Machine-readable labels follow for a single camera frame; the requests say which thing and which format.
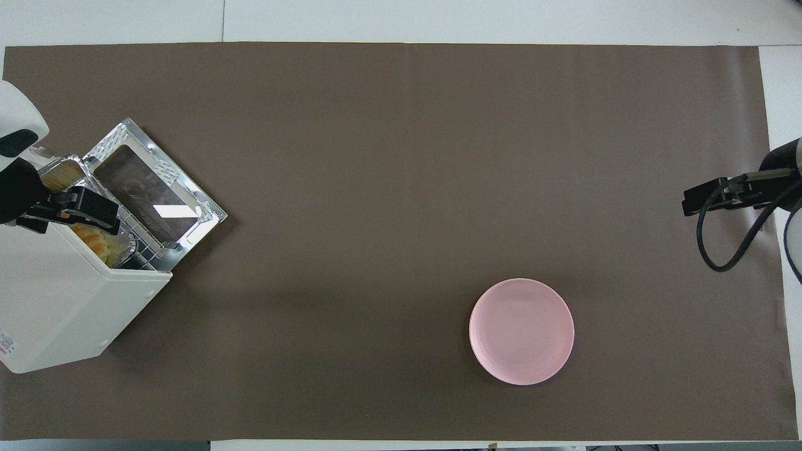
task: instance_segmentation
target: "pink plate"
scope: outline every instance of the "pink plate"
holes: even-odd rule
[[[573,349],[573,318],[565,301],[528,278],[511,278],[485,291],[473,307],[468,333],[479,363],[508,384],[547,380]]]

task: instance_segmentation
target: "label sticker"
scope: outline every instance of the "label sticker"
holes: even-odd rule
[[[17,348],[17,344],[6,335],[6,332],[0,327],[0,354],[4,356],[10,356],[14,349]]]

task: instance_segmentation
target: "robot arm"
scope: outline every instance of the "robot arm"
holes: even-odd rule
[[[792,212],[791,219],[802,206],[802,141],[793,140],[780,146],[763,159],[759,171],[745,173],[737,177],[715,178],[684,193],[683,212],[685,216],[699,215],[696,222],[696,244],[702,260],[714,271],[724,272],[732,269],[746,253],[772,212],[781,208]],[[717,209],[742,209],[752,207],[763,209],[741,241],[735,254],[723,265],[714,263],[705,249],[702,236],[704,218],[709,211]],[[796,277],[802,282],[802,274],[796,269],[794,257],[799,258],[802,249],[802,234],[790,227],[791,219],[785,228],[786,255]]]
[[[79,223],[117,234],[115,202],[83,186],[53,193],[34,166],[19,157],[49,132],[30,100],[11,83],[0,81],[0,105],[0,224],[43,234],[48,222]]]

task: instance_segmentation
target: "white table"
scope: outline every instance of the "white table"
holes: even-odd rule
[[[5,46],[219,41],[760,46],[771,148],[802,135],[802,5],[789,0],[0,0],[0,59]],[[777,224],[784,224],[787,214],[775,215]],[[783,274],[791,366],[799,394],[802,285],[785,261]],[[799,395],[796,415],[802,430]],[[466,449],[487,447],[493,438],[245,440],[214,442],[213,449]],[[591,444],[499,442],[501,447],[582,445]]]

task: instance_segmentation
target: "black cable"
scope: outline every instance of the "black cable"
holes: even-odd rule
[[[702,260],[704,260],[704,262],[710,267],[710,269],[719,273],[731,270],[732,267],[735,266],[738,263],[738,261],[740,261],[743,255],[746,254],[747,249],[749,249],[751,242],[755,239],[758,232],[760,232],[760,228],[763,227],[763,224],[766,222],[768,217],[771,216],[774,210],[777,208],[777,206],[780,205],[780,202],[782,202],[785,199],[785,197],[787,197],[788,194],[791,193],[791,191],[802,185],[802,179],[799,179],[794,183],[791,183],[789,186],[783,189],[782,192],[780,192],[780,194],[772,201],[772,203],[766,205],[764,210],[760,212],[760,215],[757,217],[757,219],[755,219],[755,223],[752,224],[752,226],[749,228],[749,232],[747,232],[747,235],[743,237],[743,241],[741,241],[741,244],[738,246],[738,249],[735,251],[735,254],[732,255],[732,258],[730,258],[729,261],[727,261],[727,263],[724,263],[723,265],[719,266],[716,265],[710,259],[710,256],[707,255],[707,251],[704,248],[704,238],[702,237],[702,225],[704,224],[704,217],[707,214],[707,211],[709,210],[713,201],[727,187],[729,187],[730,185],[735,185],[737,183],[743,183],[746,180],[747,176],[746,174],[743,174],[737,177],[733,177],[727,182],[722,183],[704,201],[702,209],[699,211],[699,220],[696,222],[696,244],[699,247],[699,253],[702,255]]]

